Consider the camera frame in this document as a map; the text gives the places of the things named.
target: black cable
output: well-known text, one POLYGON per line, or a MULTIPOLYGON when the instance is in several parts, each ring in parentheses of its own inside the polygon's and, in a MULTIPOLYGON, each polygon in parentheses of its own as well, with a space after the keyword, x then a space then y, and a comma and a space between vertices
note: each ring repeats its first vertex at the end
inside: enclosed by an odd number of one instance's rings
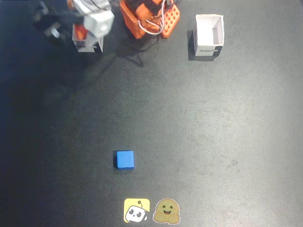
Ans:
MULTIPOLYGON (((171 3, 170 6, 168 6, 168 7, 164 10, 163 14, 166 14, 167 11, 169 11, 174 5, 176 5, 176 4, 179 3, 180 1, 181 1, 181 0, 175 0, 173 3, 171 3)), ((157 16, 154 17, 154 19, 158 19, 158 18, 160 18, 160 17, 161 17, 161 15, 157 15, 157 16)))
POLYGON ((93 0, 90 0, 98 9, 101 9, 93 0))

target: sticker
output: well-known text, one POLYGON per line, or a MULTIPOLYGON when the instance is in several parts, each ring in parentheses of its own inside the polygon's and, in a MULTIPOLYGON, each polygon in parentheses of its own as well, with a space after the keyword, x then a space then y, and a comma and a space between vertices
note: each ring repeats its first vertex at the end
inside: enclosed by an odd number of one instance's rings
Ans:
POLYGON ((126 199, 124 201, 124 221, 141 223, 149 219, 151 202, 148 199, 126 199))
POLYGON ((176 225, 180 223, 180 207, 178 203, 169 198, 160 200, 157 205, 152 219, 157 223, 168 223, 176 225))

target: orange bracket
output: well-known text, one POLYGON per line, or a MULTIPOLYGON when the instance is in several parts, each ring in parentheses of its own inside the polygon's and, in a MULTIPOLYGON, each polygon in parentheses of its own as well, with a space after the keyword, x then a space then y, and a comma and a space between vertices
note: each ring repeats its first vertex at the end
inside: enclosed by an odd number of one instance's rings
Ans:
POLYGON ((164 18, 165 27, 161 35, 163 38, 168 38, 180 20, 180 11, 177 6, 173 5, 172 8, 165 13, 164 18))

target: dark table surface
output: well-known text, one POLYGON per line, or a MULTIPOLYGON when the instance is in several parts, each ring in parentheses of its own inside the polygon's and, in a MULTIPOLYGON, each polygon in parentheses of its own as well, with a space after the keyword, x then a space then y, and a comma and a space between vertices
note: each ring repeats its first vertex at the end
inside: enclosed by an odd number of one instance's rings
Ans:
POLYGON ((184 0, 140 41, 114 8, 102 55, 51 46, 30 7, 0 2, 1 226, 131 226, 126 198, 166 197, 182 227, 302 226, 302 2, 184 0), (214 61, 188 59, 200 13, 224 15, 214 61))

